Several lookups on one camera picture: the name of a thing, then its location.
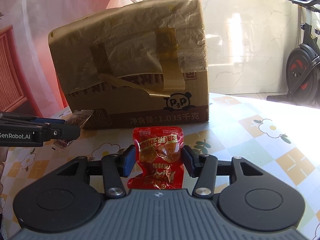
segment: red plastic bag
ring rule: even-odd
[[[136,161],[142,174],[128,180],[128,188],[182,188],[183,163],[180,127],[141,127],[133,130]]]

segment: snack wrapper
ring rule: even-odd
[[[128,180],[128,188],[182,188],[183,162],[180,127],[141,127],[133,130],[136,161],[142,174]]]
[[[93,110],[81,110],[74,111],[73,114],[65,121],[64,124],[76,125],[82,129],[85,123],[89,120]],[[56,150],[57,148],[65,149],[67,148],[74,140],[65,140],[65,139],[55,139],[51,144],[52,149]]]

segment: white marble wall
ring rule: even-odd
[[[210,92],[287,91],[284,65],[298,44],[297,5],[288,0],[203,0],[203,11]]]
[[[316,4],[315,5],[318,9],[320,9],[320,4]],[[302,11],[302,22],[304,23],[306,21],[306,10],[303,8]],[[316,36],[315,34],[315,28],[318,28],[320,30],[320,13],[312,13],[312,32],[311,34],[313,36]],[[318,42],[317,42],[318,46],[320,47],[320,36],[318,36]]]

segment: white flower pattern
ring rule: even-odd
[[[29,166],[31,166],[33,164],[33,162],[35,161],[35,157],[36,155],[34,154],[35,152],[35,148],[32,150],[31,153],[29,153],[24,160],[21,162],[21,167],[23,170],[28,171],[29,170]]]
[[[59,117],[65,117],[69,114],[72,114],[70,108],[66,109],[62,114],[59,115]]]
[[[112,153],[117,153],[120,150],[120,146],[118,144],[111,144],[111,143],[104,143],[100,146],[99,149],[96,149],[92,153],[92,157],[94,158],[95,161],[101,160],[103,156],[112,154]]]
[[[270,119],[263,119],[262,124],[259,125],[259,130],[272,138],[279,138],[282,134],[279,128],[276,127]]]
[[[253,120],[255,123],[259,123],[259,130],[266,133],[271,138],[281,138],[284,142],[291,144],[288,136],[283,133],[271,119]]]

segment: lamp shade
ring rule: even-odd
[[[132,3],[131,0],[110,0],[106,9],[118,8]]]

